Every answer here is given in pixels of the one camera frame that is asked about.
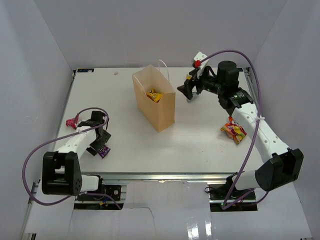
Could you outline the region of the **purple M&M's packet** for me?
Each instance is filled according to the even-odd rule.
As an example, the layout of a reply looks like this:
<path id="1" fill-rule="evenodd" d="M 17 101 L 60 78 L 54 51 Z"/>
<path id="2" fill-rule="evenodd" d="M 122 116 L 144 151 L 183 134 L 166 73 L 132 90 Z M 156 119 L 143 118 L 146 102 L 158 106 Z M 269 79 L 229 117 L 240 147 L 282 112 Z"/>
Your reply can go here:
<path id="1" fill-rule="evenodd" d="M 106 146 L 105 144 L 100 147 L 98 150 L 97 150 L 97 153 L 99 154 L 99 156 L 103 159 L 105 158 L 108 153 L 110 152 L 110 148 L 108 146 Z"/>

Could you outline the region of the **yellow snack bar wrapper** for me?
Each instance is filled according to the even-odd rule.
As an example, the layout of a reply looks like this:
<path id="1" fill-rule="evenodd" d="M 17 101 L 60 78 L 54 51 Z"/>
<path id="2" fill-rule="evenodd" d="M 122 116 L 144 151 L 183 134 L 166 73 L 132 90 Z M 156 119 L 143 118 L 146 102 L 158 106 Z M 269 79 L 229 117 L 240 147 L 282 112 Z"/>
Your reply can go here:
<path id="1" fill-rule="evenodd" d="M 151 90 L 146 93 L 146 96 L 155 103 L 158 103 L 163 95 L 162 92 L 157 92 L 154 88 L 151 88 Z"/>

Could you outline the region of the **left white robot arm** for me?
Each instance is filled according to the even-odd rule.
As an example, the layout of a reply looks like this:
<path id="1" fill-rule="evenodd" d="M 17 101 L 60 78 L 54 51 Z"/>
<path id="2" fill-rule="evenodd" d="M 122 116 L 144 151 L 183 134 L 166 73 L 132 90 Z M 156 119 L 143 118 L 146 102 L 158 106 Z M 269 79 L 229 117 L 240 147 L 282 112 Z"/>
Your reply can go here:
<path id="1" fill-rule="evenodd" d="M 77 135 L 54 152 L 46 152 L 42 162 L 42 192 L 46 195 L 77 196 L 88 192 L 94 199 L 105 196 L 106 187 L 100 177 L 83 175 L 80 158 L 88 152 L 104 158 L 110 151 L 107 142 L 111 135 L 101 126 L 108 123 L 107 114 L 93 111 L 90 119 L 77 125 Z"/>

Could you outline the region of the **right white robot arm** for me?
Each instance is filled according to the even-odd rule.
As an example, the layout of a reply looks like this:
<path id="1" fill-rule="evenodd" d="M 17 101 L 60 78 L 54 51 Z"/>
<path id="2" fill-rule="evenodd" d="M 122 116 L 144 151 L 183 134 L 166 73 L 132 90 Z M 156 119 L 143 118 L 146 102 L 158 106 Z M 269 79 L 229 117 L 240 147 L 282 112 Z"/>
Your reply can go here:
<path id="1" fill-rule="evenodd" d="M 232 61 L 222 61 L 217 72 L 210 66 L 198 67 L 189 72 L 190 78 L 178 86 L 188 100 L 202 91 L 216 94 L 220 106 L 226 110 L 250 137 L 263 162 L 257 170 L 243 171 L 226 179 L 224 185 L 214 190 L 216 194 L 233 200 L 244 190 L 260 188 L 270 192 L 298 179 L 304 155 L 298 148 L 292 149 L 273 132 L 267 122 L 258 115 L 257 106 L 247 91 L 239 87 L 239 68 Z"/>

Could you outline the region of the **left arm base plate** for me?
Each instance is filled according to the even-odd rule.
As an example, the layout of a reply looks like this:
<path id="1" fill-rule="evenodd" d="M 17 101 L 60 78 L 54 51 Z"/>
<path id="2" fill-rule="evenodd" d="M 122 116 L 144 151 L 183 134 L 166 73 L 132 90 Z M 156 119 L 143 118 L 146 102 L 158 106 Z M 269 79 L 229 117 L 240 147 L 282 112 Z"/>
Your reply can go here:
<path id="1" fill-rule="evenodd" d="M 121 185 L 102 184 L 95 191 L 88 191 L 75 198 L 74 208 L 78 210 L 121 210 Z"/>

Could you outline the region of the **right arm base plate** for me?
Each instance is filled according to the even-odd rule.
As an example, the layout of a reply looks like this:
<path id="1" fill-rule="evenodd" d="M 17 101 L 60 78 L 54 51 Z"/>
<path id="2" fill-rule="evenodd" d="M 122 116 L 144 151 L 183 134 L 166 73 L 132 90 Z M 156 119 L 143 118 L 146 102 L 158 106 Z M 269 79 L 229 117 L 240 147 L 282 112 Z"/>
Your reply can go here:
<path id="1" fill-rule="evenodd" d="M 228 189 L 224 189 L 224 183 L 209 182 L 204 188 L 204 192 L 208 194 L 210 211 L 215 212 L 255 212 L 258 210 L 255 192 L 251 192 L 245 196 L 242 200 L 233 204 L 227 209 L 223 209 L 223 203 L 228 193 Z"/>

